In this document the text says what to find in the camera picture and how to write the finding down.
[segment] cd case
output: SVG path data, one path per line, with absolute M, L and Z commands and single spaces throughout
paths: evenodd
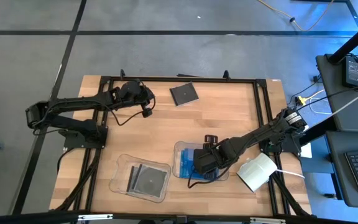
M 172 98 L 176 106 L 198 100 L 198 95 L 192 82 L 173 87 L 169 90 L 171 91 Z
M 168 187 L 171 167 L 122 154 L 118 157 L 115 174 L 109 188 L 152 202 L 162 202 Z
M 184 141 L 178 141 L 173 149 L 173 165 L 172 173 L 175 177 L 188 179 L 193 173 L 193 161 L 194 150 L 202 149 L 202 144 L 187 143 Z M 202 176 L 197 173 L 193 173 L 191 179 L 194 180 L 211 180 L 221 174 L 224 170 L 216 169 L 215 172 L 208 174 L 208 176 Z M 225 173 L 218 180 L 227 180 L 229 173 Z

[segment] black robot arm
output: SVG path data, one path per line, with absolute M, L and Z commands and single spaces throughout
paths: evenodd
M 286 108 L 269 124 L 242 137 L 225 139 L 215 144 L 218 137 L 210 136 L 206 138 L 210 141 L 203 145 L 203 149 L 194 150 L 195 171 L 200 175 L 205 175 L 216 168 L 229 167 L 237 162 L 248 147 L 266 140 L 270 145 L 279 145 L 285 139 L 286 134 L 301 133 L 305 126 L 306 122 L 296 110 Z
M 96 121 L 59 116 L 60 113 L 80 110 L 114 111 L 140 105 L 143 117 L 152 114 L 150 104 L 154 94 L 140 80 L 129 81 L 121 88 L 115 87 L 97 95 L 79 98 L 64 98 L 53 101 L 40 101 L 26 109 L 27 125 L 38 130 L 46 127 L 61 128 L 59 133 L 66 137 L 65 147 L 101 148 L 106 142 L 107 128 Z

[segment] power adapter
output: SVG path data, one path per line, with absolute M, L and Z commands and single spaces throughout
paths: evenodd
M 358 62 L 346 56 L 342 61 L 342 85 L 350 88 L 358 86 Z

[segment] wooden table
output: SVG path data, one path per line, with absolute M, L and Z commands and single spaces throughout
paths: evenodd
M 100 76 L 84 76 L 80 96 L 97 94 Z M 258 145 L 248 148 L 229 170 L 227 181 L 197 185 L 187 188 L 187 180 L 170 176 L 167 194 L 162 203 L 131 197 L 110 191 L 109 181 L 116 169 L 116 160 L 121 154 L 141 159 L 166 163 L 172 166 L 173 146 L 178 141 L 203 143 L 205 134 L 219 136 L 219 139 L 242 136 L 259 127 L 253 87 L 245 83 L 194 83 L 198 101 L 176 107 L 169 88 L 182 82 L 144 82 L 155 94 L 157 104 L 153 115 L 143 118 L 136 116 L 123 126 L 118 126 L 111 114 L 106 147 L 102 150 L 99 163 L 92 212 L 106 213 L 150 213 L 186 215 L 242 215 L 271 216 L 272 209 L 268 185 L 264 184 L 252 193 L 236 176 L 236 171 L 247 158 L 255 158 Z M 123 82 L 114 82 L 121 86 Z M 286 107 L 280 80 L 267 80 L 273 116 Z M 262 89 L 260 100 L 264 121 Z M 122 122 L 140 111 L 140 106 L 121 109 L 116 112 Z M 93 111 L 76 111 L 75 119 L 89 119 Z M 76 149 L 63 159 L 53 191 L 50 208 L 56 208 L 73 190 L 80 175 L 84 149 Z M 292 154 L 282 153 L 284 170 L 301 174 L 299 160 Z M 311 212 L 305 181 L 294 175 L 285 174 L 285 183 L 296 201 L 307 212 Z M 80 208 L 85 207 L 86 190 Z M 283 213 L 282 200 L 275 186 L 278 210 Z

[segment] clear plastic container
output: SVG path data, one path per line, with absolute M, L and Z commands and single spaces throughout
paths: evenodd
M 203 145 L 202 144 L 195 144 L 195 143 L 187 143 L 184 141 L 178 141 L 173 149 L 173 165 L 172 165 L 172 174 L 175 177 L 178 178 L 185 178 L 187 179 L 189 176 L 189 172 L 191 172 L 189 169 L 186 169 L 184 167 L 186 167 L 186 164 L 183 164 L 182 162 L 182 156 L 184 155 L 183 153 L 186 153 L 185 151 L 187 150 L 187 157 L 186 157 L 186 162 L 190 162 L 193 163 L 193 150 L 194 149 L 202 149 Z M 224 171 L 224 169 L 220 169 L 217 170 L 217 174 L 216 175 L 220 175 L 222 172 Z M 222 181 L 222 180 L 227 180 L 227 178 L 229 178 L 229 172 L 225 173 L 221 178 L 219 178 L 218 180 Z M 202 178 L 201 176 L 199 176 L 198 174 L 193 174 L 191 176 L 191 179 L 194 180 L 206 180 L 204 178 Z
M 109 188 L 113 192 L 160 203 L 165 198 L 171 167 L 122 154 Z

